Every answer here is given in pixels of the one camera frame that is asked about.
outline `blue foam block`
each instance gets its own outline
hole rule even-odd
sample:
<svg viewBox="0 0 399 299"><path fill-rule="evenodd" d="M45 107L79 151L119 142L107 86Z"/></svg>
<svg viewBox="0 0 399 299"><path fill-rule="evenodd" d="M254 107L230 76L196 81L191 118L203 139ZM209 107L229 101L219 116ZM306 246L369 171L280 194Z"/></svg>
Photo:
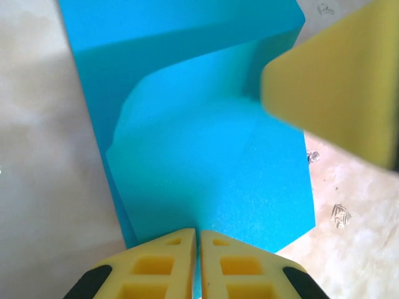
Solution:
<svg viewBox="0 0 399 299"><path fill-rule="evenodd" d="M294 0L60 7L128 247L195 227L275 252L313 228L303 133L259 103Z"/></svg>

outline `black rubber pad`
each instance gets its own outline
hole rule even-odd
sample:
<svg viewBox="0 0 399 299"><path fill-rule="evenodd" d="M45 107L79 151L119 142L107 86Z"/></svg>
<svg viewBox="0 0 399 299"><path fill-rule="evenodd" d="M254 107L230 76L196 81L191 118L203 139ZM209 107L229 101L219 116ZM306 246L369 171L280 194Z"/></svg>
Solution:
<svg viewBox="0 0 399 299"><path fill-rule="evenodd" d="M109 265L87 271L70 289L64 299L93 299L112 271Z"/></svg>
<svg viewBox="0 0 399 299"><path fill-rule="evenodd" d="M282 270L302 299L329 299L308 273L292 267Z"/></svg>

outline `table surface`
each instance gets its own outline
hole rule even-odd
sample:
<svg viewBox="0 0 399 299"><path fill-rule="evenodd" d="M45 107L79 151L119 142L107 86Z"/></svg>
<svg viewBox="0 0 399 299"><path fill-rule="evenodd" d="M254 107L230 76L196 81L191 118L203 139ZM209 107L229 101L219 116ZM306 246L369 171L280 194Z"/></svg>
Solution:
<svg viewBox="0 0 399 299"><path fill-rule="evenodd" d="M298 42L367 0L299 0ZM62 298L125 249L56 0L0 2L0 293ZM317 227L279 253L331 298L399 293L399 179L307 136ZM352 218L330 221L335 204Z"/></svg>

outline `white surface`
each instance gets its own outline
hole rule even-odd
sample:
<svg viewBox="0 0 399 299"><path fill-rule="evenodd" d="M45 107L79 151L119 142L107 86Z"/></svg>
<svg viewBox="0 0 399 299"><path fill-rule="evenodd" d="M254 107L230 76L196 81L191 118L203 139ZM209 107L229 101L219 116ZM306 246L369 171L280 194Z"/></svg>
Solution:
<svg viewBox="0 0 399 299"><path fill-rule="evenodd" d="M0 1L0 298L62 298L122 251L53 1Z"/></svg>
<svg viewBox="0 0 399 299"><path fill-rule="evenodd" d="M365 0L300 0L308 39ZM62 298L124 244L55 1L0 1L0 298ZM317 228L281 251L331 298L396 298L399 179L313 138ZM352 218L330 221L334 204Z"/></svg>

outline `small crumb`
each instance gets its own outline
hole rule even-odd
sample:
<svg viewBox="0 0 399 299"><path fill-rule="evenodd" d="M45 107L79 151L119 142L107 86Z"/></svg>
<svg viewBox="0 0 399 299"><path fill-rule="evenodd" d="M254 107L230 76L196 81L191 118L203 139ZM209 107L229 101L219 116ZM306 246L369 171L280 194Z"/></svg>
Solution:
<svg viewBox="0 0 399 299"><path fill-rule="evenodd" d="M349 214L348 210L341 204L335 204L331 213L331 221L335 222L335 227L338 229L343 229L349 223L352 216Z"/></svg>
<svg viewBox="0 0 399 299"><path fill-rule="evenodd" d="M308 151L307 152L307 162L312 164L313 162L318 162L320 160L320 154L318 151Z"/></svg>

